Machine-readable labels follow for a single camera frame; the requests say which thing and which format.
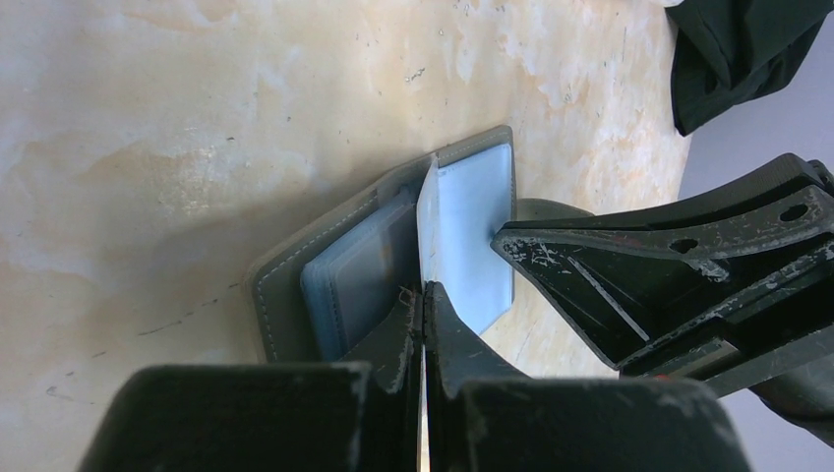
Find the gray wall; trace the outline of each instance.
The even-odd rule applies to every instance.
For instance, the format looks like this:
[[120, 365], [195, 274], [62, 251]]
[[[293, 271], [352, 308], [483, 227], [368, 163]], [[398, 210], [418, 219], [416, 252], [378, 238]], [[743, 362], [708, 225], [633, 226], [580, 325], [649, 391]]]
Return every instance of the gray wall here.
[[[783, 152], [834, 170], [834, 19], [791, 84], [695, 131], [680, 197], [725, 184]], [[748, 391], [723, 400], [758, 472], [834, 471], [834, 449], [770, 412]]]

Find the white card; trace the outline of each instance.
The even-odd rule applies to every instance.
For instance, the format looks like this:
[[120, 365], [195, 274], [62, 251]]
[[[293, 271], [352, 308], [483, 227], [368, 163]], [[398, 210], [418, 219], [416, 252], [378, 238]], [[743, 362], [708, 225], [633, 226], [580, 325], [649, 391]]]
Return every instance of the white card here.
[[484, 332], [512, 305], [512, 267], [490, 243], [512, 212], [512, 149], [432, 164], [417, 202], [423, 282], [446, 289], [460, 319]]

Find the wooden surface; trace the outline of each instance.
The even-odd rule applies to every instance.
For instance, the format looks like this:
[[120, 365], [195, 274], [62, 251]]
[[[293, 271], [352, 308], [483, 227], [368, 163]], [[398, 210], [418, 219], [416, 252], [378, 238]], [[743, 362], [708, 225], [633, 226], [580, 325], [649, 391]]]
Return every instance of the wooden surface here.
[[[518, 194], [672, 200], [674, 33], [640, 0], [145, 0], [0, 7], [0, 470], [75, 467], [159, 363], [247, 363], [238, 285], [396, 164], [510, 124]], [[519, 277], [485, 338], [609, 375]]]

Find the black cloth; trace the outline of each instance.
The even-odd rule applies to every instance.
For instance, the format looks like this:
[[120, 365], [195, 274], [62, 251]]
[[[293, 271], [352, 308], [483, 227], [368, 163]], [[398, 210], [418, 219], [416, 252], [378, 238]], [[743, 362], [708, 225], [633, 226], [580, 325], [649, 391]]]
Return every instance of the black cloth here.
[[832, 0], [685, 0], [672, 66], [675, 127], [686, 136], [733, 105], [783, 89]]

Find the metal hole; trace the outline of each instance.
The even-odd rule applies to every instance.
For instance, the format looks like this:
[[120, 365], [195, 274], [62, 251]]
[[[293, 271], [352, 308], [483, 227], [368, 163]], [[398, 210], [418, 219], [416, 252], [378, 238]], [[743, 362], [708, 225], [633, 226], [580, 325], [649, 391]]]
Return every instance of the metal hole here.
[[794, 221], [800, 219], [807, 213], [807, 205], [794, 205], [786, 209], [779, 215], [779, 219], [784, 222]]
[[672, 244], [669, 245], [669, 249], [675, 251], [676, 253], [686, 254], [692, 249], [698, 247], [698, 242], [694, 239], [679, 239], [677, 241], [673, 241]]

